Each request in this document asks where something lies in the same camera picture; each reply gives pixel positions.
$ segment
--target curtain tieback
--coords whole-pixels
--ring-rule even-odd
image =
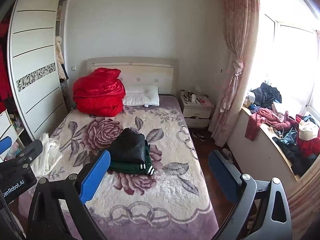
[[[234,75],[240,76],[243,70],[243,60],[240,58],[235,58],[235,60],[232,62],[232,66],[234,69]]]

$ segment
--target metal bolt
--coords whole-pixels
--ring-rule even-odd
[[[44,184],[46,181],[47,181],[46,178],[41,178],[41,179],[39,179],[39,183],[40,183],[40,184]]]
[[[278,178],[276,178],[276,177],[274,177],[274,178],[272,179],[272,181],[273,181],[273,183],[275,183],[275,184],[280,184],[280,179],[278,179]]]
[[[245,179],[245,180],[250,180],[251,176],[249,174],[245,173],[245,174],[242,175],[242,178]]]
[[[70,180],[75,180],[75,179],[77,178],[77,174],[72,173],[72,174],[69,175],[68,178],[69,178]]]

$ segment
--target dark green garment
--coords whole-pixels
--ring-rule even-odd
[[[149,174],[153,175],[155,169],[151,164],[151,158],[149,155],[150,145],[145,141],[146,145],[146,163],[137,164],[137,163],[128,163],[128,162],[119,162],[111,160],[109,169],[110,171],[116,171],[127,174]]]

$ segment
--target beige coat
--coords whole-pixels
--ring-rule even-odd
[[[57,65],[58,65],[58,71],[59,71],[59,79],[66,80],[66,75],[63,71],[62,64],[64,64],[63,55],[61,51],[61,42],[62,38],[60,36],[56,36],[56,57],[57,57]]]

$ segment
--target black sneaker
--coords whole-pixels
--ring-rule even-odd
[[[202,141],[202,142],[206,142],[207,141],[200,132],[192,132],[192,136],[196,137],[196,138],[199,138],[200,141]]]

